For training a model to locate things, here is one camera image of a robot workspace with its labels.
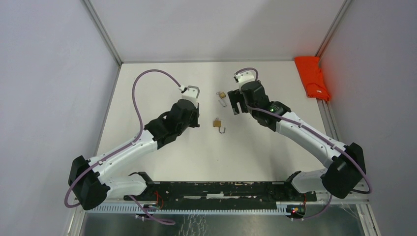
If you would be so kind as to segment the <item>brass padlock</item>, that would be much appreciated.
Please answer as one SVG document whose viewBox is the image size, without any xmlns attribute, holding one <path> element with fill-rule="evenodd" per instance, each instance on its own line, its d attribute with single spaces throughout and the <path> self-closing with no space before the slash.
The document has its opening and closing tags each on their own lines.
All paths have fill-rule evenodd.
<svg viewBox="0 0 417 236">
<path fill-rule="evenodd" d="M 226 132 L 226 128 L 222 126 L 222 121 L 219 118 L 214 119 L 213 127 L 217 128 L 220 134 L 224 134 Z"/>
<path fill-rule="evenodd" d="M 216 93 L 216 95 L 218 96 L 218 101 L 219 101 L 219 103 L 221 104 L 221 106 L 222 107 L 227 107 L 227 103 L 226 103 L 226 101 L 225 101 L 225 98 L 226 98 L 226 94 L 224 93 L 224 92 L 222 92 L 222 91 L 219 91 L 219 92 L 217 92 Z"/>
</svg>

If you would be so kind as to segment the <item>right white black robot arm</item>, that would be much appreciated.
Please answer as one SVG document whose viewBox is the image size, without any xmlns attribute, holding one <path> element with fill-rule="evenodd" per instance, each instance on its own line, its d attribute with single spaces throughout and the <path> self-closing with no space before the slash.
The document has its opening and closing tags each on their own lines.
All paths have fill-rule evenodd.
<svg viewBox="0 0 417 236">
<path fill-rule="evenodd" d="M 356 186 L 366 179 L 363 149 L 356 143 L 347 145 L 337 141 L 305 121 L 287 105 L 271 101 L 261 82 L 251 81 L 227 93 L 235 115 L 249 113 L 259 125 L 264 126 L 294 141 L 323 165 L 322 169 L 298 171 L 287 178 L 284 195 L 291 201 L 304 193 L 327 191 L 332 196 L 344 199 L 356 192 L 369 194 Z"/>
</svg>

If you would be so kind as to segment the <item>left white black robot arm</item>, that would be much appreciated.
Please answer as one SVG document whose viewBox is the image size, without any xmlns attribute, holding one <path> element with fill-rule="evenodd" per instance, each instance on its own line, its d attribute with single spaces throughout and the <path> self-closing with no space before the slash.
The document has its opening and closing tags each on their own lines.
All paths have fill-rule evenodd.
<svg viewBox="0 0 417 236">
<path fill-rule="evenodd" d="M 139 174 L 116 177 L 115 173 L 149 153 L 175 141 L 187 128 L 199 127 L 199 103 L 180 99 L 169 111 L 151 120 L 141 134 L 101 156 L 85 159 L 82 155 L 72 161 L 68 184 L 78 205 L 90 210 L 110 197 L 126 195 L 149 200 L 154 186 Z"/>
</svg>

